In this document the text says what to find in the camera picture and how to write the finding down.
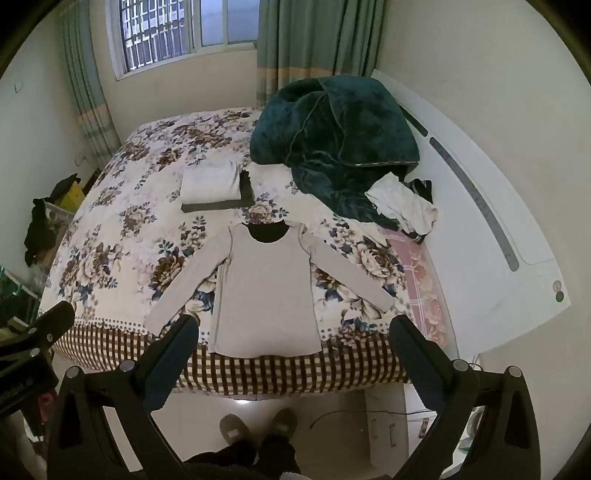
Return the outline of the beige long-sleeve shirt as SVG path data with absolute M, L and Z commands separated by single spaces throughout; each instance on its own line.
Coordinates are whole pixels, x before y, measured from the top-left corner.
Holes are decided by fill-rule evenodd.
M 394 298 L 304 225 L 288 225 L 262 242 L 245 224 L 221 230 L 187 260 L 145 317 L 157 334 L 210 275 L 216 277 L 211 352 L 232 358 L 298 357 L 318 353 L 311 269 L 318 267 L 386 313 Z

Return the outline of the floral bed cover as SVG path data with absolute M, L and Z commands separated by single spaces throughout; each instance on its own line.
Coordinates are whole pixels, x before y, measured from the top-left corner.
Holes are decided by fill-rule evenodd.
M 60 301 L 75 311 L 57 353 L 104 371 L 137 358 L 151 343 L 143 319 L 192 254 L 226 226 L 301 222 L 378 281 L 413 321 L 405 269 L 383 229 L 339 217 L 301 193 L 287 167 L 249 158 L 253 108 L 196 112 L 138 127 L 107 164 L 57 249 L 41 310 Z M 256 203 L 225 211 L 183 213 L 183 171 L 204 160 L 245 167 Z M 312 274 L 322 349 L 293 359 L 232 359 L 208 349 L 214 277 L 186 304 L 200 338 L 178 386 L 224 397 L 271 398 L 406 382 L 388 342 L 390 317 L 322 271 Z

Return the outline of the pink floral pillow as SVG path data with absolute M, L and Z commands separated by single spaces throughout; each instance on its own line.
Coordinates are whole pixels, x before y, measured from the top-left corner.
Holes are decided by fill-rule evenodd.
M 424 245 L 400 232 L 384 230 L 392 251 L 405 269 L 409 304 L 418 329 L 444 350 L 456 347 L 449 310 L 435 267 Z

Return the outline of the yellow box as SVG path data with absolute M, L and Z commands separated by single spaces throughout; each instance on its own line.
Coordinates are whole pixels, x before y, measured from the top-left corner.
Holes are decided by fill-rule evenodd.
M 75 213 L 85 199 L 85 194 L 77 181 L 69 190 L 55 201 L 55 205 L 63 210 Z

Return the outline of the white bed headboard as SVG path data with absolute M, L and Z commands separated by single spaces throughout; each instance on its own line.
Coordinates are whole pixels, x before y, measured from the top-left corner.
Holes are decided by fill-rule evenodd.
M 554 319 L 571 305 L 559 264 L 533 214 L 489 156 L 403 83 L 375 70 L 420 151 L 412 177 L 433 184 L 439 211 L 424 245 L 459 356 L 470 359 Z

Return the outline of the right grey slipper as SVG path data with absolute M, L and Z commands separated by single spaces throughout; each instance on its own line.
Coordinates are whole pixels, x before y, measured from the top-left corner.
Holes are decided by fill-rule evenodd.
M 280 435 L 287 439 L 294 436 L 297 430 L 297 414 L 291 408 L 283 408 L 274 415 L 270 423 L 270 434 Z

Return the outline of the folded white garment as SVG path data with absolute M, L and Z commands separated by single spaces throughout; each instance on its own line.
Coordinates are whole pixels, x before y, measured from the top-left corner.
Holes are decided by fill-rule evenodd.
M 240 199 L 240 168 L 228 160 L 202 161 L 187 167 L 181 178 L 183 204 L 208 204 Z

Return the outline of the black garment by headboard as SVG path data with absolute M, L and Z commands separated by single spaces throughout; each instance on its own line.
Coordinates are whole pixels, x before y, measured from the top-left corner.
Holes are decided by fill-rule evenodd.
M 431 180 L 421 180 L 416 178 L 409 182 L 405 182 L 404 185 L 427 202 L 431 204 L 434 203 L 433 183 Z

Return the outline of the crumpled white cloth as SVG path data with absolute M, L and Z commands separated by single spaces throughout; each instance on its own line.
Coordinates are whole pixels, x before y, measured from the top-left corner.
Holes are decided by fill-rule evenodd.
M 407 234 L 429 234 L 439 212 L 433 203 L 388 173 L 374 183 L 365 196 L 383 216 L 399 222 Z

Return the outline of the left green curtain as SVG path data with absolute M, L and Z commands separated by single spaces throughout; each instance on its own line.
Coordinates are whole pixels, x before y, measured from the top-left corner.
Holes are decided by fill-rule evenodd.
M 59 40 L 66 79 L 90 157 L 104 169 L 121 146 L 100 82 L 90 27 L 89 1 L 58 6 Z

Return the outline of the green curtain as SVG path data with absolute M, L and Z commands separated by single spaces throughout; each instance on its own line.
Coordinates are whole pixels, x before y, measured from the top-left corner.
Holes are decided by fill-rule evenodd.
M 104 169 L 121 146 L 100 82 L 90 27 L 89 1 L 58 6 L 59 40 L 66 79 L 90 157 Z
M 297 80 L 372 74 L 386 7 L 384 0 L 261 1 L 256 103 Z

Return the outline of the dark green plush blanket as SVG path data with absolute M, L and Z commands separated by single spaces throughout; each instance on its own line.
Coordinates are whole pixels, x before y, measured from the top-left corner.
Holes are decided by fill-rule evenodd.
M 259 165 L 290 168 L 295 186 L 336 215 L 398 230 L 366 193 L 388 173 L 405 177 L 420 161 L 401 107 L 376 79 L 297 80 L 266 103 L 249 144 Z

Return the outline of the window with metal grille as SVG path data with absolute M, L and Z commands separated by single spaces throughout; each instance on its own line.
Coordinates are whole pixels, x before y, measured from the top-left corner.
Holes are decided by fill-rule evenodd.
M 113 71 L 120 80 L 184 58 L 256 47 L 259 2 L 107 1 L 105 21 Z

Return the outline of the right green curtain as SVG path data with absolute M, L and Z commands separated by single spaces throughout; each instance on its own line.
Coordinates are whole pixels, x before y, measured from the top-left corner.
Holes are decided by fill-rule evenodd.
M 256 103 L 297 80 L 372 74 L 386 7 L 384 0 L 261 1 Z

